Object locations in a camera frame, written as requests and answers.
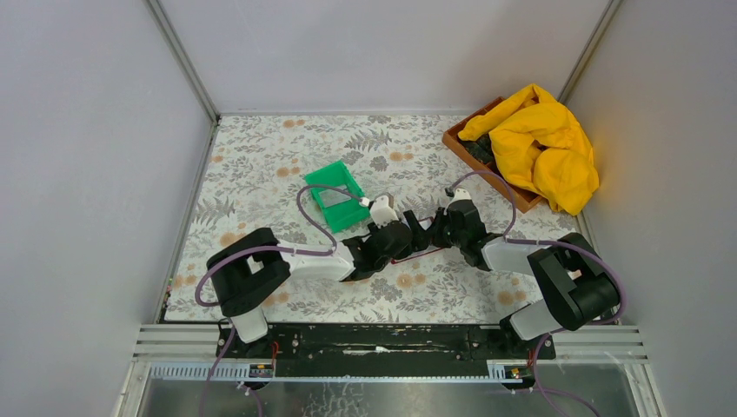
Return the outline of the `red leather card holder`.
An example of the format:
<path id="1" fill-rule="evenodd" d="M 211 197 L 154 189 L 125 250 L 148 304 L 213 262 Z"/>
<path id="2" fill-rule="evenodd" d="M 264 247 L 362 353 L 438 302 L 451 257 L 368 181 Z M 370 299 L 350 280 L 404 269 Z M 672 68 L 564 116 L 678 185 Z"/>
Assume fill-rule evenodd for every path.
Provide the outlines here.
<path id="1" fill-rule="evenodd" d="M 434 220 L 433 216 L 428 216 L 428 217 L 425 217 L 419 220 L 419 223 L 423 229 L 427 229 L 429 228 L 433 220 Z M 396 265 L 396 264 L 403 263 L 406 261 L 415 260 L 417 258 L 423 257 L 425 255 L 430 255 L 430 254 L 433 254 L 439 251 L 442 251 L 442 248 L 438 248 L 432 244 L 429 244 L 428 247 L 423 250 L 415 251 L 411 253 L 410 255 L 408 255 L 407 257 L 404 257 L 402 259 L 392 259 L 390 263 L 392 265 Z"/>

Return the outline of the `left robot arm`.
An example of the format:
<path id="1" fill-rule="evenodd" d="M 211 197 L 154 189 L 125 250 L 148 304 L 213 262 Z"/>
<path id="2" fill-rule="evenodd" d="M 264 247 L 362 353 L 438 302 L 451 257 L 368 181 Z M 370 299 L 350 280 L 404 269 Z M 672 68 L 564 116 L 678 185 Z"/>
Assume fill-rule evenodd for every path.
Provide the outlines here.
<path id="1" fill-rule="evenodd" d="M 271 228 L 259 228 L 211 256 L 207 276 L 216 305 L 236 331 L 236 345 L 250 357 L 269 348 L 269 324 L 262 303 L 287 279 L 363 281 L 390 263 L 430 247 L 432 217 L 417 219 L 408 210 L 400 220 L 328 247 L 282 242 Z"/>

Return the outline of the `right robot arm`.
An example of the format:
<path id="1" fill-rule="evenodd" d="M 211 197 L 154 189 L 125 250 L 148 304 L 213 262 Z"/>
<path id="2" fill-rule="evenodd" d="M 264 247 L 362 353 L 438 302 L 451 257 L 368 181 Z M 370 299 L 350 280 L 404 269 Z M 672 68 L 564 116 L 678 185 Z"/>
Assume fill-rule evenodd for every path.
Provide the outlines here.
<path id="1" fill-rule="evenodd" d="M 458 248 L 468 265 L 534 277 L 541 299 L 501 320 L 500 350 L 519 358 L 533 339 L 575 331 L 625 301 L 613 271 L 578 233 L 557 241 L 512 239 L 487 231 L 475 204 L 451 202 L 437 210 L 428 238 L 438 248 Z"/>

